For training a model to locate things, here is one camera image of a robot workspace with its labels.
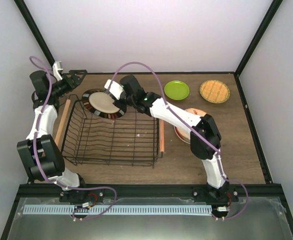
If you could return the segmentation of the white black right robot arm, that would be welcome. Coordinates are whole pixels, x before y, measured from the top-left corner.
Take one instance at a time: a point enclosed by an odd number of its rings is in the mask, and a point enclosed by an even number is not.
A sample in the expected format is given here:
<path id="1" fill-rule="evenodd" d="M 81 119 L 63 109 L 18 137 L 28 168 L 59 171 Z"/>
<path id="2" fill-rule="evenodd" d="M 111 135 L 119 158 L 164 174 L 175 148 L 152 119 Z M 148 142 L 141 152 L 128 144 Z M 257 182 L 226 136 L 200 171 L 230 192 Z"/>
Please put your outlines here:
<path id="1" fill-rule="evenodd" d="M 209 197 L 216 202 L 227 195 L 228 179 L 221 163 L 221 134 L 209 114 L 187 112 L 152 91 L 146 92 L 133 75 L 119 83 L 109 79 L 104 88 L 114 99 L 116 107 L 132 106 L 139 113 L 163 120 L 189 134 L 190 150 L 202 161 L 206 172 Z"/>

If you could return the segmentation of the lime green plate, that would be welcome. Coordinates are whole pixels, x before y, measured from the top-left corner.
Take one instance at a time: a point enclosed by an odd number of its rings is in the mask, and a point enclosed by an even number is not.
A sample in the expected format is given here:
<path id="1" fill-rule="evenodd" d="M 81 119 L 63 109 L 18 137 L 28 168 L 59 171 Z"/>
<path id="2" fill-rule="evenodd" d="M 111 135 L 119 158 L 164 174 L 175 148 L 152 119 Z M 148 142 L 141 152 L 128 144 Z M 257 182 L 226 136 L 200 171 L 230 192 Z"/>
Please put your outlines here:
<path id="1" fill-rule="evenodd" d="M 189 96 L 190 88 L 183 81 L 172 80 L 164 86 L 164 93 L 168 98 L 175 101 L 180 101 Z"/>

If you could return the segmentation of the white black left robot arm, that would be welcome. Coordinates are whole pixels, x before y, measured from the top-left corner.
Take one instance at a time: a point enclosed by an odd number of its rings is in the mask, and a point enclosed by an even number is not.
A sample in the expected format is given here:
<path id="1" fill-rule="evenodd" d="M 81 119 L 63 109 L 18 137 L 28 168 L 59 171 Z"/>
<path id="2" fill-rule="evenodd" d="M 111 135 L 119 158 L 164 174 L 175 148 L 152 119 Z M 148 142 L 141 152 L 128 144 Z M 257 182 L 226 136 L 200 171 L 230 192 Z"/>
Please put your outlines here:
<path id="1" fill-rule="evenodd" d="M 54 76 L 47 75 L 44 70 L 30 74 L 35 89 L 31 97 L 35 117 L 30 133 L 16 146 L 30 181 L 48 181 L 64 191 L 71 190 L 70 194 L 77 202 L 85 201 L 89 190 L 79 174 L 66 168 L 52 133 L 59 113 L 59 98 L 78 87 L 86 74 L 86 70 L 70 70 L 54 83 L 50 83 Z"/>

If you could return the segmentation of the beige floral plate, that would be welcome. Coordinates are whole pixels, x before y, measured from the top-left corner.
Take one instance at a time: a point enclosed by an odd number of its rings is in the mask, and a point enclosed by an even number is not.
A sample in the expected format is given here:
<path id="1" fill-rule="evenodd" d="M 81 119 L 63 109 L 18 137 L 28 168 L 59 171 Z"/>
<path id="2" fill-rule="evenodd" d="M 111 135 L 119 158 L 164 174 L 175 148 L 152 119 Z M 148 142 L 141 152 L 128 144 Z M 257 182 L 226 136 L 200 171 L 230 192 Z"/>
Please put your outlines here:
<path id="1" fill-rule="evenodd" d="M 204 117 L 207 113 L 197 108 L 187 108 L 186 112 Z M 174 127 L 176 135 L 185 143 L 190 144 L 190 134 L 181 128 Z"/>

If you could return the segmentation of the yellow woven pattern plate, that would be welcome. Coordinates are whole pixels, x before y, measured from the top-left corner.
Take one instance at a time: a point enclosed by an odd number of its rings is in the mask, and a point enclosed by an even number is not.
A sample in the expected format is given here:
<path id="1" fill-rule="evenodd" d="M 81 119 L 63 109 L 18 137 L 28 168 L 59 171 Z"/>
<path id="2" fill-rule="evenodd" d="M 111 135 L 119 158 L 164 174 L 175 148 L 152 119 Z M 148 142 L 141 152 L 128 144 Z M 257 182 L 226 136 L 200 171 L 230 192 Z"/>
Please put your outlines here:
<path id="1" fill-rule="evenodd" d="M 230 95 L 229 87 L 219 80 L 206 80 L 199 87 L 200 95 L 209 103 L 222 104 Z"/>

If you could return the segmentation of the dark brown plate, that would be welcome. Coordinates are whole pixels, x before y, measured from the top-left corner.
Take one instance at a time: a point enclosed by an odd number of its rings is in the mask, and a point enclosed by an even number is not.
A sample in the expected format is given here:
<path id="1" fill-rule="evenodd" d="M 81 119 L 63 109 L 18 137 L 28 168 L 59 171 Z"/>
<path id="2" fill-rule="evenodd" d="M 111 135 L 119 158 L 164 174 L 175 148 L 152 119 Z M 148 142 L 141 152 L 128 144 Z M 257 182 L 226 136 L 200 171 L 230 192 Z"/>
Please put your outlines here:
<path id="1" fill-rule="evenodd" d="M 89 112 L 104 119 L 118 119 L 127 112 L 126 104 L 114 100 L 102 89 L 89 89 L 85 91 L 81 96 L 81 101 Z"/>

